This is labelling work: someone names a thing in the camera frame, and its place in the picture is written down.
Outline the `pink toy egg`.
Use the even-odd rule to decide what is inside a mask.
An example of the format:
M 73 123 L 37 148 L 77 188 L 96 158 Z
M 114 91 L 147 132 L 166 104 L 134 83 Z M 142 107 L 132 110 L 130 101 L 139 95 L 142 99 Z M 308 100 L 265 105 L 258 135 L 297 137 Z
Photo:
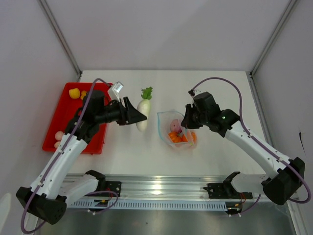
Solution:
M 58 132 L 55 134 L 55 140 L 60 141 L 60 140 L 62 139 L 63 135 L 64 135 L 64 132 L 58 131 Z

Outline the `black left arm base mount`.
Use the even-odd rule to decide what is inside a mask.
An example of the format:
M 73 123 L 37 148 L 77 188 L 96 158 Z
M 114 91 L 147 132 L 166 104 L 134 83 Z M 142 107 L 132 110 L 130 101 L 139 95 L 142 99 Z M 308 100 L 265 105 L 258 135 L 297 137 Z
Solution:
M 116 193 L 119 197 L 121 193 L 121 188 L 122 188 L 121 181 L 106 181 L 104 185 L 98 186 L 96 191 L 111 191 L 100 193 L 99 195 L 102 197 L 115 197 L 114 193 Z

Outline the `white toy radish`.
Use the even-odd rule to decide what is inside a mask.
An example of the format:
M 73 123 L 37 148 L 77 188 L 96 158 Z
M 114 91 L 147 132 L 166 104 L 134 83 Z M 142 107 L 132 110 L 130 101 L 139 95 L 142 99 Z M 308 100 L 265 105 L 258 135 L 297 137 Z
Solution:
M 144 121 L 138 122 L 136 126 L 140 132 L 144 132 L 148 126 L 148 117 L 149 117 L 150 110 L 151 110 L 151 99 L 152 99 L 153 87 L 147 87 L 145 89 L 141 89 L 141 91 L 142 91 L 142 94 L 141 94 L 142 100 L 139 102 L 137 106 L 137 110 L 141 112 L 143 115 L 145 115 L 147 119 Z

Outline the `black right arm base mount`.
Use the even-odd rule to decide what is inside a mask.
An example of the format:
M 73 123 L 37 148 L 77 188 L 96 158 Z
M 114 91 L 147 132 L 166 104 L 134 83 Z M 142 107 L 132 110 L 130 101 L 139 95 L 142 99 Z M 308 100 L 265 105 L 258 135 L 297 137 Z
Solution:
M 208 183 L 203 187 L 210 199 L 252 199 L 251 192 L 238 192 L 231 184 Z

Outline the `orange toy fruit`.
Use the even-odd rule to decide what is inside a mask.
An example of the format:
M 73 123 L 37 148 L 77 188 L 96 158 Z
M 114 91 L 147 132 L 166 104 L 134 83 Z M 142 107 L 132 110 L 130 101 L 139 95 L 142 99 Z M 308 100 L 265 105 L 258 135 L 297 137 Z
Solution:
M 197 136 L 196 136 L 195 132 L 191 132 L 191 137 L 192 137 L 193 143 L 196 143 L 197 142 Z

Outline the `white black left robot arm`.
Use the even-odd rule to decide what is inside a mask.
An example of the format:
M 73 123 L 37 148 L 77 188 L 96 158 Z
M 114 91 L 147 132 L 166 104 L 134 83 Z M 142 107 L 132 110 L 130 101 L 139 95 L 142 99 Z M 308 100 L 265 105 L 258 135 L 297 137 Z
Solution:
M 107 192 L 105 175 L 94 170 L 87 171 L 69 187 L 61 188 L 61 185 L 78 156 L 99 131 L 100 125 L 116 122 L 122 126 L 145 120 L 147 117 L 127 97 L 106 104 L 102 91 L 87 93 L 83 106 L 68 123 L 58 148 L 44 170 L 30 187 L 18 189 L 16 197 L 24 212 L 53 225 L 63 217 L 69 205 L 85 195 L 100 196 L 104 193 L 117 197 L 116 192 Z

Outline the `yellow toy ginger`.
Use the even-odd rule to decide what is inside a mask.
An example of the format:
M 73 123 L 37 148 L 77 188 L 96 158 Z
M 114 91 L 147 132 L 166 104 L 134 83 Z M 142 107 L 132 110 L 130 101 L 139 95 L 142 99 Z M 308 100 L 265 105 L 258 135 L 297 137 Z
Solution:
M 87 94 L 87 91 L 81 91 L 80 99 L 83 100 Z

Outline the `purple toy onion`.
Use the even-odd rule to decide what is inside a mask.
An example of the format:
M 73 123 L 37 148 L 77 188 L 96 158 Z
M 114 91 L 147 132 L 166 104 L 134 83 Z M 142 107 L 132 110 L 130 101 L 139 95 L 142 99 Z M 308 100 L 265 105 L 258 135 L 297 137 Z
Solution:
M 170 124 L 170 131 L 177 134 L 182 133 L 182 128 L 178 119 L 174 119 Z

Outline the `orange toy carrot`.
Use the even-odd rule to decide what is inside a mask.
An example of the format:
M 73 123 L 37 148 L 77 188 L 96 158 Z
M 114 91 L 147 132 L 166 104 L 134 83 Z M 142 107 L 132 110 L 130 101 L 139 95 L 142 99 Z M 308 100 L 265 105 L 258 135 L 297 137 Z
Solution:
M 181 141 L 182 141 L 182 142 L 188 142 L 188 138 L 186 137 L 185 134 L 183 134 L 183 135 L 181 136 Z

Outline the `clear zip top bag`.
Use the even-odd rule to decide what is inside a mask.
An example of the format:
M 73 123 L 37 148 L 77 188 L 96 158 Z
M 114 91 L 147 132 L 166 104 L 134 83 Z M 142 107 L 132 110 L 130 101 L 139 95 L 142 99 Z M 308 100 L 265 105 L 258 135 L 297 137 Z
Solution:
M 157 113 L 159 137 L 177 151 L 193 149 L 198 141 L 195 131 L 181 126 L 183 117 L 183 114 L 176 110 Z

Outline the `orange toy pumpkin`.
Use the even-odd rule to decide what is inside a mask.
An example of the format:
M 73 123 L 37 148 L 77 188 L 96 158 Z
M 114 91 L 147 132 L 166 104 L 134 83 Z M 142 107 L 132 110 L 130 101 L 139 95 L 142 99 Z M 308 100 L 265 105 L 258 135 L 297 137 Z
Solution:
M 181 141 L 181 137 L 179 136 L 179 134 L 177 132 L 171 132 L 168 134 L 170 140 L 172 141 L 172 143 L 180 143 Z

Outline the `white toy mushroom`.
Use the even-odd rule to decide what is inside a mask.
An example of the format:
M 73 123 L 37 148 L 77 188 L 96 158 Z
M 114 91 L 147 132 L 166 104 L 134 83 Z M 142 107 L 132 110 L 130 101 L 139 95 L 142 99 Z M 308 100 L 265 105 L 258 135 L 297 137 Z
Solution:
M 54 147 L 57 149 L 59 147 L 60 143 L 61 143 L 60 141 L 55 142 Z

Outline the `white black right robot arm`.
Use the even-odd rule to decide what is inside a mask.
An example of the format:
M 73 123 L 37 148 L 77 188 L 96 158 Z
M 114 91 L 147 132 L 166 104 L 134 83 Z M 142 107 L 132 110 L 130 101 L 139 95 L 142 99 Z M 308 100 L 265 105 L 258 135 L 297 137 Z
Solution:
M 283 205 L 303 185 L 305 163 L 299 158 L 291 159 L 280 153 L 246 127 L 240 116 L 230 109 L 221 110 L 212 94 L 196 94 L 187 104 L 181 125 L 186 129 L 206 126 L 210 131 L 234 143 L 247 153 L 263 170 L 263 175 L 247 175 L 234 172 L 225 179 L 224 194 L 235 197 L 240 192 L 264 194 L 277 205 Z

